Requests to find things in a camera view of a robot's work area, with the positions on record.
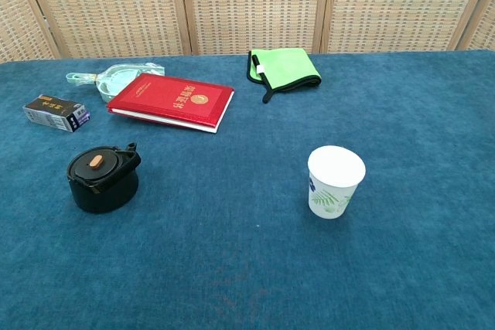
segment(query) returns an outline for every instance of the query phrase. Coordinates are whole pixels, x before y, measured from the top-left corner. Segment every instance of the gold emblem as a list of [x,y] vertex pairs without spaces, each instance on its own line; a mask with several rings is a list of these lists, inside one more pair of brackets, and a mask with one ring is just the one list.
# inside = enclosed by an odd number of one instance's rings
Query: gold emblem
[[204,94],[194,94],[193,96],[191,96],[191,101],[194,104],[205,104],[206,102],[208,102],[208,97]]

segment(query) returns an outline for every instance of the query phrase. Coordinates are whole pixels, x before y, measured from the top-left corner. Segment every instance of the white paper cup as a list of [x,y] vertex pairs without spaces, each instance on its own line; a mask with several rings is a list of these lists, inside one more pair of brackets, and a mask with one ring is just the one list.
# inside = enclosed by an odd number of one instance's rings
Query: white paper cup
[[363,160],[346,148],[322,146],[308,159],[309,208],[317,216],[333,219],[341,216],[363,180]]

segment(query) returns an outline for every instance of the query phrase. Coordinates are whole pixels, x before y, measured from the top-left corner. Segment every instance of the teapot lid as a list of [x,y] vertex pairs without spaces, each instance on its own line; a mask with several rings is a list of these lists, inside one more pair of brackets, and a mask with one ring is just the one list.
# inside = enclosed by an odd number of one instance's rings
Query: teapot lid
[[96,181],[111,174],[118,167],[118,156],[113,148],[94,148],[84,152],[69,172],[87,181]]

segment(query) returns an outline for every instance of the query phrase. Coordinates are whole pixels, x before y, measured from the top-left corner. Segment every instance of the small box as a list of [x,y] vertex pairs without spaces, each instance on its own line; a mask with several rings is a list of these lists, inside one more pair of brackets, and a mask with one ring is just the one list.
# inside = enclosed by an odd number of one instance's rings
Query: small box
[[70,132],[90,120],[90,113],[83,104],[44,94],[22,109],[33,123]]

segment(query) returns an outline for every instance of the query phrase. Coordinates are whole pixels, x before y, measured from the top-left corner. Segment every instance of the black teapot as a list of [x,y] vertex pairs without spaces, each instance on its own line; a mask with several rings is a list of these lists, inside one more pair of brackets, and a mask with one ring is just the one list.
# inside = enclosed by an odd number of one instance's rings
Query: black teapot
[[136,143],[125,150],[95,147],[79,154],[67,168],[77,206],[89,213],[107,213],[123,206],[138,190]]

